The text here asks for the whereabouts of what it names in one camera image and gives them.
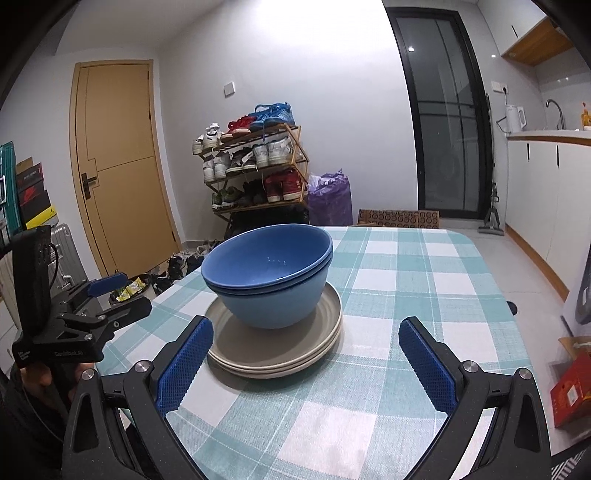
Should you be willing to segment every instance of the beige plate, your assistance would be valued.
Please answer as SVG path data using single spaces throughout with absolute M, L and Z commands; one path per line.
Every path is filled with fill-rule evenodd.
M 246 378 L 257 378 L 259 380 L 265 380 L 268 378 L 279 378 L 279 377 L 286 377 L 288 375 L 292 375 L 302 371 L 304 368 L 308 368 L 310 365 L 315 364 L 318 360 L 324 357 L 329 350 L 333 347 L 335 342 L 338 340 L 340 334 L 340 328 L 336 331 L 332 340 L 318 353 L 315 354 L 312 358 L 305 360 L 302 364 L 295 365 L 293 367 L 288 368 L 287 370 L 282 371 L 275 371 L 275 372 L 261 372 L 261 373 L 254 373 L 254 372 L 245 372 L 245 371 L 236 371 L 232 370 L 225 365 L 218 364 L 224 370 L 229 371 L 230 373 L 237 375 L 239 377 L 246 377 Z
M 290 327 L 278 330 L 249 327 L 220 299 L 213 301 L 205 316 L 213 323 L 214 340 L 209 355 L 217 363 L 241 371 L 265 373 L 297 365 L 323 350 L 340 327 L 342 307 L 338 292 L 327 283 L 314 312 Z

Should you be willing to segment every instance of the door frame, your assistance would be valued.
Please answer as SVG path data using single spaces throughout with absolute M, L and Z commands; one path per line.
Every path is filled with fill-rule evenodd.
M 411 114 L 413 118 L 414 144 L 417 155 L 417 184 L 418 184 L 418 208 L 425 209 L 425 156 L 423 151 L 423 132 L 421 129 L 421 118 L 418 108 L 417 90 L 414 84 L 413 70 L 408 58 L 407 46 L 404 43 L 402 32 L 396 21 L 396 17 L 410 18 L 433 18 L 438 20 L 447 20 L 452 23 L 454 29 L 460 33 L 459 44 L 466 64 L 466 70 L 470 85 L 473 86 L 474 107 L 476 116 L 476 129 L 479 140 L 479 157 L 484 159 L 480 168 L 480 189 L 478 198 L 478 211 L 467 212 L 465 210 L 440 210 L 444 218 L 467 218 L 480 219 L 484 217 L 491 206 L 491 192 L 493 181 L 493 149 L 492 149 L 492 130 L 491 119 L 489 116 L 488 101 L 486 100 L 486 91 L 482 80 L 480 67 L 476 53 L 472 46 L 470 36 L 466 26 L 462 21 L 459 12 L 455 10 L 444 10 L 439 8 L 421 8 L 421 7 L 386 7 L 388 19 L 392 26 L 400 58 L 402 60 L 402 69 L 408 87 L 408 97 L 410 100 Z
M 168 222 L 173 233 L 174 241 L 177 245 L 178 251 L 181 251 L 180 238 L 176 224 L 174 223 L 173 211 L 170 208 L 168 201 L 168 194 L 166 191 L 166 184 L 164 183 L 164 173 L 162 170 L 162 161 L 160 160 L 160 149 L 158 148 L 158 135 L 156 131 L 156 115 L 154 113 L 154 61 L 153 60 L 98 60 L 78 62 L 74 66 L 74 76 L 72 78 L 72 93 L 70 94 L 70 159 L 72 162 L 72 180 L 74 181 L 74 190 L 76 191 L 76 202 L 80 217 L 82 218 L 82 225 L 86 233 L 86 239 L 90 245 L 90 251 L 95 258 L 96 266 L 103 277 L 108 275 L 103 259 L 100 256 L 99 247 L 96 244 L 92 228 L 90 226 L 90 219 L 86 211 L 86 204 L 84 201 L 84 193 L 82 191 L 82 182 L 80 181 L 80 170 L 78 168 L 78 152 L 76 148 L 76 98 L 78 96 L 78 81 L 80 78 L 80 69 L 85 67 L 96 67 L 101 65 L 147 65 L 149 72 L 149 90 L 150 90 L 150 123 L 152 126 L 152 141 L 154 143 L 154 154 L 156 157 L 156 166 L 158 171 L 158 178 L 160 179 L 160 189 L 164 206 L 168 215 Z

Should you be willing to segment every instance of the shoe rack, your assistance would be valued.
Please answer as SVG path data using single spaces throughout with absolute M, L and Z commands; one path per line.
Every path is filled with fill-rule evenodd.
M 280 165 L 269 165 L 268 167 L 258 168 L 254 171 L 250 172 L 240 172 L 238 174 L 226 177 L 224 180 L 214 180 L 212 182 L 205 182 L 210 189 L 214 192 L 219 192 L 221 189 L 225 189 L 228 186 L 228 181 L 232 179 L 242 179 L 242 181 L 252 181 L 255 180 L 256 176 L 260 176 L 261 180 L 264 178 L 264 173 L 271 174 L 277 171 L 284 170 L 285 168 L 294 167 L 295 170 L 298 172 L 302 179 L 302 188 L 300 192 L 300 197 L 295 200 L 282 200 L 280 202 L 267 202 L 262 203 L 260 205 L 251 205 L 248 207 L 230 207 L 230 208 L 221 208 L 219 210 L 212 210 L 212 212 L 220 218 L 223 218 L 225 221 L 229 222 L 230 213 L 234 212 L 246 212 L 249 210 L 262 210 L 267 208 L 274 208 L 274 207 L 282 207 L 286 205 L 297 205 L 303 204 L 306 205 L 306 195 L 307 195 L 307 185 L 308 185 L 308 174 L 309 174 L 309 164 L 310 159 L 308 155 L 301 147 L 300 144 L 300 135 L 301 135 L 301 127 L 296 126 L 293 127 L 287 124 L 279 124 L 274 125 L 273 127 L 268 127 L 263 130 L 259 130 L 257 132 L 253 132 L 251 134 L 246 134 L 241 137 L 236 137 L 228 142 L 222 143 L 218 147 L 210 148 L 204 150 L 199 154 L 199 157 L 205 161 L 210 155 L 216 155 L 217 153 L 221 153 L 227 150 L 232 150 L 237 147 L 248 147 L 254 145 L 258 142 L 268 142 L 270 137 L 275 137 L 277 135 L 287 133 L 291 137 L 291 141 L 294 146 L 294 151 L 291 155 L 290 161 L 288 163 L 282 163 Z

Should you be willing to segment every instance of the sliding glass door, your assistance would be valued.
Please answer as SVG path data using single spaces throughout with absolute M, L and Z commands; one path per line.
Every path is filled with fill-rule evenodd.
M 491 123 L 462 20 L 448 10 L 387 11 L 413 114 L 419 208 L 483 219 L 492 184 Z

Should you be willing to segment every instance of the silver bolt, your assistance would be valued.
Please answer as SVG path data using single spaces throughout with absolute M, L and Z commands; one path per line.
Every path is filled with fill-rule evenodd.
M 466 360 L 464 363 L 462 363 L 462 366 L 466 372 L 470 372 L 471 374 L 478 372 L 478 364 L 472 360 Z
M 134 365 L 134 370 L 139 373 L 145 372 L 148 368 L 150 368 L 150 362 L 147 360 L 140 360 Z
M 523 380 L 531 380 L 531 372 L 526 368 L 519 369 L 519 376 L 523 378 Z
M 95 376 L 95 371 L 91 368 L 89 368 L 88 370 L 84 370 L 82 372 L 82 380 L 90 380 L 92 377 Z

